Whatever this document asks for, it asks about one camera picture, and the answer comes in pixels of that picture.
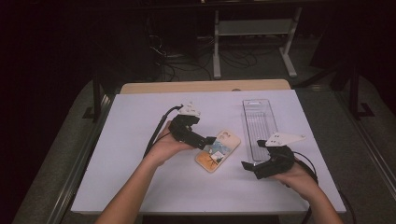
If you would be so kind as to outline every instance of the cable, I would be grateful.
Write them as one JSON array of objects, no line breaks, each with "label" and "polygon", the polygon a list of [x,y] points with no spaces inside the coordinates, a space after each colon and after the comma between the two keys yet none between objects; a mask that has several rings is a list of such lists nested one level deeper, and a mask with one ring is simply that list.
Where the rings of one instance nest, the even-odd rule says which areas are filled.
[{"label": "cable", "polygon": [[179,105],[179,106],[174,106],[172,108],[170,108],[166,114],[163,115],[163,117],[160,120],[160,123],[158,123],[157,128],[155,129],[153,135],[151,136],[150,140],[148,141],[148,146],[146,148],[145,154],[143,155],[143,158],[145,158],[147,156],[147,154],[149,153],[149,151],[151,150],[152,146],[154,145],[154,139],[157,137],[158,133],[161,130],[161,127],[163,126],[163,124],[166,121],[166,118],[168,117],[168,115],[174,111],[174,110],[179,110],[181,107],[183,107],[183,105]]},{"label": "cable", "polygon": [[312,163],[311,160],[309,160],[305,155],[301,154],[300,152],[292,151],[294,154],[298,154],[302,157],[304,157],[309,163],[311,163],[312,169],[314,170],[314,174],[317,175],[317,170],[315,169],[314,163]]},{"label": "cable", "polygon": [[341,191],[340,189],[338,190],[338,193],[340,194],[341,198],[346,202],[346,206],[349,208],[350,210],[350,214],[352,215],[352,223],[356,224],[358,223],[356,220],[356,215],[355,215],[355,211],[352,208],[351,203],[349,202],[349,200],[347,199],[347,196],[343,193],[343,191]]}]

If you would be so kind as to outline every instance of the dark background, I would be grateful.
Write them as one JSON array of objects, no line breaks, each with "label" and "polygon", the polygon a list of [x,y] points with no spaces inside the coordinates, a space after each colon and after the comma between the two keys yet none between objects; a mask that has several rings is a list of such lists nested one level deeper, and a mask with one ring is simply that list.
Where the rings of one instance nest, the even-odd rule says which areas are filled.
[{"label": "dark background", "polygon": [[[122,83],[152,81],[158,76],[160,68],[155,63],[160,59],[149,49],[146,17],[78,10],[83,4],[104,2],[1,2],[0,209],[5,223],[12,221],[70,106],[93,74],[109,93]],[[125,6],[122,1],[112,4]],[[166,44],[193,55],[195,36],[212,29],[207,28],[212,14],[180,12],[169,17],[163,13],[151,22]],[[306,7],[297,33],[320,36],[324,32],[314,66],[326,68],[353,55],[349,63],[375,84],[396,113],[392,14],[391,4]],[[163,23],[162,18],[171,23]],[[177,23],[185,29],[176,28]],[[192,35],[180,35],[187,31]]]}]

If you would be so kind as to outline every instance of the white table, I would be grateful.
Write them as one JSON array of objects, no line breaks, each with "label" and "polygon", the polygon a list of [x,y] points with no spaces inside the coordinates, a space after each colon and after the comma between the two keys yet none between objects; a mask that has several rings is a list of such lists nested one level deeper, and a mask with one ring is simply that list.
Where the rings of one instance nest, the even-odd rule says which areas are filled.
[{"label": "white table", "polygon": [[242,128],[242,100],[269,99],[276,125],[283,133],[306,140],[290,144],[305,154],[318,172],[319,184],[337,212],[346,209],[320,154],[295,91],[216,91],[117,95],[71,210],[98,214],[142,160],[162,115],[171,107],[193,104],[202,112],[193,130],[213,136],[229,129],[242,142],[213,174],[194,161],[199,149],[183,151],[157,170],[140,213],[156,215],[274,215],[306,211],[308,203],[272,179],[257,180],[245,171],[248,160]]}]

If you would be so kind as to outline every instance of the transparent container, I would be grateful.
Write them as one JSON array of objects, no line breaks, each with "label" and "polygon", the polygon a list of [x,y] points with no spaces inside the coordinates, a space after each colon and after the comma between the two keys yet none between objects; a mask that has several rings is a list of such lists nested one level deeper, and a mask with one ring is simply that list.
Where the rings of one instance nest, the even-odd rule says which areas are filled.
[{"label": "transparent container", "polygon": [[249,162],[259,164],[268,161],[268,150],[259,147],[257,140],[267,140],[277,132],[270,102],[265,99],[244,100],[242,120]]}]

